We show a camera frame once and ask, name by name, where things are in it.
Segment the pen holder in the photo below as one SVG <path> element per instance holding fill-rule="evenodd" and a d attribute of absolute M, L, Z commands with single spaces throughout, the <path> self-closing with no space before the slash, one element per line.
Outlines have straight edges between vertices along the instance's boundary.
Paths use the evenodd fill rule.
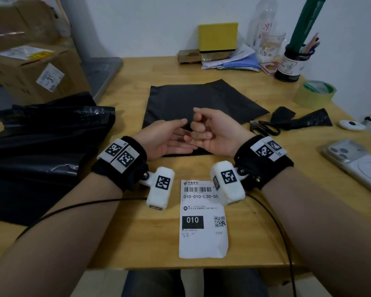
<path fill-rule="evenodd" d="M 299 53 L 288 49 L 284 53 L 281 64 L 275 73 L 275 78 L 284 82 L 296 82 L 301 75 L 302 70 L 305 68 L 307 61 L 315 53 L 315 50 L 306 53 Z"/>

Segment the white wall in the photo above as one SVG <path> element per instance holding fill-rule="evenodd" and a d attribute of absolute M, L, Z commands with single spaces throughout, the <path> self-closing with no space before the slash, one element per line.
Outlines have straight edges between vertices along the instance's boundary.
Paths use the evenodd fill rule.
<path fill-rule="evenodd" d="M 259 0 L 61 0 L 77 47 L 91 57 L 169 56 L 197 47 L 198 24 L 239 22 L 246 35 Z M 305 0 L 278 0 L 278 29 L 290 39 Z M 337 88 L 354 119 L 371 115 L 371 0 L 327 0 L 313 26 L 321 45 L 308 79 Z"/>

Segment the person's legs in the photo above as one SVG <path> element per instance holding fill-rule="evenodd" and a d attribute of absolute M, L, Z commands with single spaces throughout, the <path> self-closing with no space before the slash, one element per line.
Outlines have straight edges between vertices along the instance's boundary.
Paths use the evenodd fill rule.
<path fill-rule="evenodd" d="M 269 297 L 257 269 L 204 269 L 205 297 Z"/>
<path fill-rule="evenodd" d="M 121 297 L 185 297 L 180 270 L 133 270 Z"/>

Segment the wrist strap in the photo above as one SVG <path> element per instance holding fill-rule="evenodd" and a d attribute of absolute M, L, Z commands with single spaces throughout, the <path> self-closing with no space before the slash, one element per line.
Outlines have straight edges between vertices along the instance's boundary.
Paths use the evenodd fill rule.
<path fill-rule="evenodd" d="M 271 137 L 257 135 L 244 143 L 235 154 L 235 167 L 249 176 L 242 180 L 245 189 L 262 189 L 269 181 L 294 163 Z"/>
<path fill-rule="evenodd" d="M 116 139 L 102 153 L 91 171 L 108 177 L 123 192 L 134 190 L 135 184 L 148 171 L 147 154 L 131 137 Z"/>

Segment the sticker on cardboard box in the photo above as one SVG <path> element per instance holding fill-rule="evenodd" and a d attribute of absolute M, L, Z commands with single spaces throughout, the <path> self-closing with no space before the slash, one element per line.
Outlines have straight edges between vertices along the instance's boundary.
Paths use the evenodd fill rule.
<path fill-rule="evenodd" d="M 50 92 L 53 92 L 63 76 L 64 73 L 49 63 L 36 82 Z"/>
<path fill-rule="evenodd" d="M 31 46 L 20 46 L 16 48 L 12 48 L 3 52 L 0 52 L 1 56 L 22 59 L 22 60 L 30 60 L 30 59 L 42 59 L 54 54 L 54 51 L 41 49 Z"/>

